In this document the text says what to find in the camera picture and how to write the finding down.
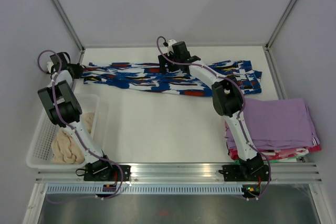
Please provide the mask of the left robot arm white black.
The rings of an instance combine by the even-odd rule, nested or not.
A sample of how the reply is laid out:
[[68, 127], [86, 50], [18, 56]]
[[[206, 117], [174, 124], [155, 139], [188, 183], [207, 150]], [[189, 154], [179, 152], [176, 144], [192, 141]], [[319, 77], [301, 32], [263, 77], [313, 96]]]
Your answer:
[[54, 125], [59, 126], [52, 141], [52, 162], [59, 165], [83, 165], [86, 180], [110, 180], [114, 167], [91, 136], [93, 113], [82, 113], [78, 99], [71, 89], [83, 72], [80, 64], [72, 64], [67, 52], [51, 52], [46, 73], [50, 84], [38, 90], [45, 112]]

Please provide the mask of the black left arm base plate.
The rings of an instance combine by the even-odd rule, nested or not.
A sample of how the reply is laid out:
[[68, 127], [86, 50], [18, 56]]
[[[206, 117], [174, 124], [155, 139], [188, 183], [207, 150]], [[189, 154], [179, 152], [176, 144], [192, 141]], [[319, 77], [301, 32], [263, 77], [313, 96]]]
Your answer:
[[111, 165], [101, 160], [85, 165], [84, 181], [88, 182], [128, 182], [131, 174], [130, 165]]

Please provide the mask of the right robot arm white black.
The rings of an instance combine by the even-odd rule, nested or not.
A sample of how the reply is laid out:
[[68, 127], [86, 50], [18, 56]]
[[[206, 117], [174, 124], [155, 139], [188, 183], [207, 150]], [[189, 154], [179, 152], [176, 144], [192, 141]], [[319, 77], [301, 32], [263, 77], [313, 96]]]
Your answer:
[[238, 159], [239, 173], [243, 179], [251, 180], [264, 166], [264, 161], [255, 147], [244, 118], [245, 96], [238, 84], [223, 74], [213, 70], [199, 57], [192, 56], [185, 42], [163, 36], [156, 39], [156, 46], [171, 68], [178, 68], [206, 84], [212, 91], [213, 107], [227, 123], [234, 138]]

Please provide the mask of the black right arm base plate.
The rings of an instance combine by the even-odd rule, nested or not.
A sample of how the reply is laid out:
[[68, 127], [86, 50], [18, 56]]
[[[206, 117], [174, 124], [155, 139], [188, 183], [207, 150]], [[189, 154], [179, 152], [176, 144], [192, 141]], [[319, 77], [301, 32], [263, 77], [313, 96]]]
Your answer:
[[223, 176], [225, 182], [259, 182], [259, 180], [266, 182], [270, 177], [268, 165], [264, 165], [256, 171], [248, 170], [242, 165], [223, 165], [218, 172]]

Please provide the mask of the blue patterned trousers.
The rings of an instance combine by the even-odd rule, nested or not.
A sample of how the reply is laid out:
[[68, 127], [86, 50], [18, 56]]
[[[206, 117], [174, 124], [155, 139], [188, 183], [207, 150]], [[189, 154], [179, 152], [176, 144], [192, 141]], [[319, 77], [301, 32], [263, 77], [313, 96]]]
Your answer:
[[[246, 60], [220, 61], [208, 65], [227, 77], [235, 77], [244, 95], [262, 93], [262, 72], [253, 70]], [[106, 66], [89, 63], [81, 74], [84, 84], [103, 84], [120, 89], [170, 93], [194, 97], [211, 97], [206, 84], [181, 70], [160, 73], [158, 63], [113, 62]]]

